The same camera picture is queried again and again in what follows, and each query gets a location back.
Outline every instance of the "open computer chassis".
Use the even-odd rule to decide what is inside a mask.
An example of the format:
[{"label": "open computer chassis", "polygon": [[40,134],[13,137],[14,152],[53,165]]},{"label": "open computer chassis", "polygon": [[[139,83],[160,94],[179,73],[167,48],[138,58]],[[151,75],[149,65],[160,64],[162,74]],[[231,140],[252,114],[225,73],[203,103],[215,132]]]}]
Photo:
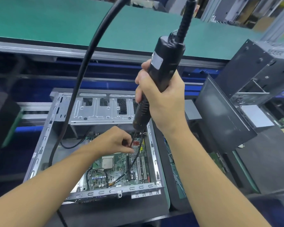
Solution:
[{"label": "open computer chassis", "polygon": [[[133,133],[132,122],[137,107],[134,93],[132,91],[80,90],[68,122],[69,126],[64,135],[63,144],[65,146],[73,146],[85,135],[87,137],[81,143],[81,145],[84,145],[90,142],[93,137],[105,132],[112,126],[118,126],[128,133]],[[49,156],[65,121],[71,95],[71,89],[53,89],[51,92],[50,96],[53,103],[24,181],[34,177],[48,167]],[[91,168],[96,166],[99,170],[87,171],[65,199],[65,202],[85,202],[105,197],[121,198],[124,195],[131,195],[131,198],[140,198],[161,194],[161,175],[163,174],[152,122],[149,122],[147,125],[142,146],[140,155],[131,168],[130,174],[125,175],[119,183],[107,188],[105,183],[107,182],[106,176],[102,174],[104,168],[110,168],[109,174],[111,175],[107,177],[112,182],[117,176],[126,171],[128,164],[125,163],[125,159],[127,156],[116,153],[95,161]],[[59,145],[53,164],[62,160],[79,147],[80,145],[72,149],[64,149]],[[131,155],[129,159],[132,162],[134,156]],[[86,186],[88,183],[86,181],[87,177],[90,180],[92,179],[92,182],[89,182],[89,188]]]}]

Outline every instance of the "right forearm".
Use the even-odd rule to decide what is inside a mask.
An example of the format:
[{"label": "right forearm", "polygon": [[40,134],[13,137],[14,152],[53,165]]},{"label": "right forearm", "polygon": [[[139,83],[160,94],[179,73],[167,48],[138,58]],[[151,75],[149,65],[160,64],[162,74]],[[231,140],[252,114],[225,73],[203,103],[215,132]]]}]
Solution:
[{"label": "right forearm", "polygon": [[179,123],[179,129],[165,137],[201,226],[269,226],[221,172],[186,123]]}]

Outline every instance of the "human hand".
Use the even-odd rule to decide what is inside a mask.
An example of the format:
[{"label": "human hand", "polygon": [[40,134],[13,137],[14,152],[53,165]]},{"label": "human hand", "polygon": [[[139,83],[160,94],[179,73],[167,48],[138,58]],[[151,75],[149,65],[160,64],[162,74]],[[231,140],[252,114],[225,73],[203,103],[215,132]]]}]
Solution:
[{"label": "human hand", "polygon": [[152,78],[146,72],[151,60],[142,64],[142,70],[138,73],[135,83],[139,84],[136,89],[136,102],[142,98],[142,92],[149,102],[151,117],[164,135],[173,134],[177,128],[187,124],[184,108],[184,82],[178,71],[170,80],[170,84],[164,92],[160,92]]},{"label": "human hand", "polygon": [[134,150],[129,147],[130,143],[131,135],[119,127],[113,126],[82,148],[95,153],[99,158],[117,152],[134,153]]}]

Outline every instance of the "left hand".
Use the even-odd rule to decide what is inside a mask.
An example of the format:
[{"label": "left hand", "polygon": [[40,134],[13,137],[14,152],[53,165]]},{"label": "left hand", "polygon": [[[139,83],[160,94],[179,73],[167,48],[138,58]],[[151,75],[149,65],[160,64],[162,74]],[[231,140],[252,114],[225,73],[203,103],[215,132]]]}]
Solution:
[{"label": "left hand", "polygon": [[93,141],[83,146],[85,151],[97,152],[98,157],[111,155],[117,152],[134,153],[129,147],[131,135],[124,130],[113,126]]}]

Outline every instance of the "left forearm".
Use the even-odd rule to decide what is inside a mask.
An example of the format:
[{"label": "left forearm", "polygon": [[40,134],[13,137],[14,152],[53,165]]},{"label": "left forearm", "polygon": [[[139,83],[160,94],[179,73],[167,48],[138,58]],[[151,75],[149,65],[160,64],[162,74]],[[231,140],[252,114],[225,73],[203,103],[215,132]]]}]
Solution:
[{"label": "left forearm", "polygon": [[2,196],[0,226],[43,226],[100,157],[97,153],[82,147]]}]

